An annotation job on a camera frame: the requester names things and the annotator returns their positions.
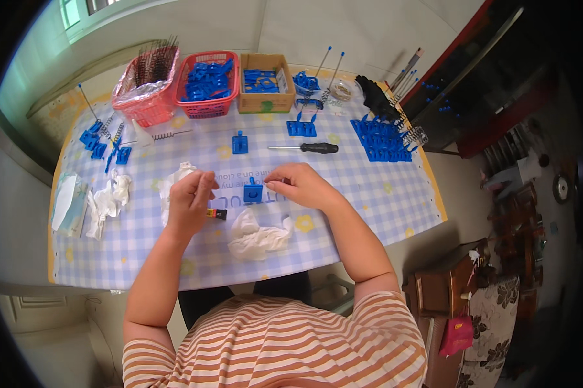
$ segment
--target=table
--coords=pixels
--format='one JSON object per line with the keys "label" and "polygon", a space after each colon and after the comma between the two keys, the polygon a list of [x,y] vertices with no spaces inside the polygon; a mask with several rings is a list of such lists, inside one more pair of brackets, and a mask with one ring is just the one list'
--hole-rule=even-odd
{"label": "table", "polygon": [[[148,252],[162,231],[157,182],[172,174],[184,161],[198,168],[212,169],[221,185],[209,207],[227,209],[228,221],[208,220],[188,246],[181,264],[179,288],[199,289],[247,283],[288,275],[339,261],[334,240],[323,214],[293,204],[267,190],[264,203],[251,205],[261,226],[279,226],[285,215],[292,217],[295,230],[286,250],[269,252],[263,261],[238,261],[227,248],[236,216],[245,209],[242,184],[252,175],[257,183],[281,163],[305,161],[350,201],[383,244],[391,244],[446,221],[440,193],[421,148],[411,163],[371,163],[351,126],[350,119],[362,118],[368,108],[362,94],[341,106],[327,104],[315,121],[318,137],[290,138],[285,122],[289,114],[239,115],[237,101],[229,114],[213,119],[189,120],[183,111],[160,124],[154,131],[156,143],[139,148],[133,143],[132,128],[125,130],[122,145],[133,147],[128,163],[117,167],[120,175],[132,177],[130,202],[120,215],[109,218],[101,241],[86,237],[90,211],[80,238],[57,235],[48,226],[48,276],[52,283],[98,289],[129,289]],[[97,102],[96,113],[106,120],[112,112],[109,96]],[[65,139],[57,165],[54,192],[61,173],[76,172],[93,190],[105,187],[105,161],[90,159],[78,141],[94,119],[83,106]],[[113,120],[114,134],[120,119]],[[242,130],[249,137],[249,153],[233,155],[231,137]],[[297,145],[301,142],[330,142],[340,151],[321,155],[299,151],[272,151],[268,145]]]}

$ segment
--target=orange striped shirt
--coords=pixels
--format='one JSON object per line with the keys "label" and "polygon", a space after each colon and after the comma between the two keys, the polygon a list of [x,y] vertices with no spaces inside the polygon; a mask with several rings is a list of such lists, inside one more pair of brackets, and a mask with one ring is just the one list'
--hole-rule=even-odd
{"label": "orange striped shirt", "polygon": [[396,291],[351,319],[298,300],[241,295],[203,315],[177,352],[148,339],[123,350],[133,387],[420,387],[426,352]]}

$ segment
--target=pink bag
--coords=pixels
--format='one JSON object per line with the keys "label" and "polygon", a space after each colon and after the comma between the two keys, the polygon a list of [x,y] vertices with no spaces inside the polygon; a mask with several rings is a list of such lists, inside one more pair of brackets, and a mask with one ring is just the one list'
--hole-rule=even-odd
{"label": "pink bag", "polygon": [[445,332],[442,335],[442,344],[438,354],[452,356],[460,350],[473,346],[473,320],[465,308],[464,316],[458,316],[447,321]]}

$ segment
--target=cardboard box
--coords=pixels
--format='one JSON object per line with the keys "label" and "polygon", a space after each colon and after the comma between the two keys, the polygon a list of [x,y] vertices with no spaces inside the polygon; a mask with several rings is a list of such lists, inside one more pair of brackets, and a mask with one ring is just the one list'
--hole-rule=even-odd
{"label": "cardboard box", "polygon": [[[244,69],[274,70],[280,93],[244,93]],[[289,113],[296,98],[296,88],[284,55],[241,54],[240,78],[242,83],[237,102],[240,114]]]}

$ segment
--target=black screwdriver handle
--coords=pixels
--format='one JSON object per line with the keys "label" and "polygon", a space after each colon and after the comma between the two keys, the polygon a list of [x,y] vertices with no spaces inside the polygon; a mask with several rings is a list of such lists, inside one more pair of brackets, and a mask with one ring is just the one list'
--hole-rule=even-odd
{"label": "black screwdriver handle", "polygon": [[336,153],[339,152],[339,146],[330,143],[302,143],[300,144],[300,151],[302,152],[319,152],[319,153]]}

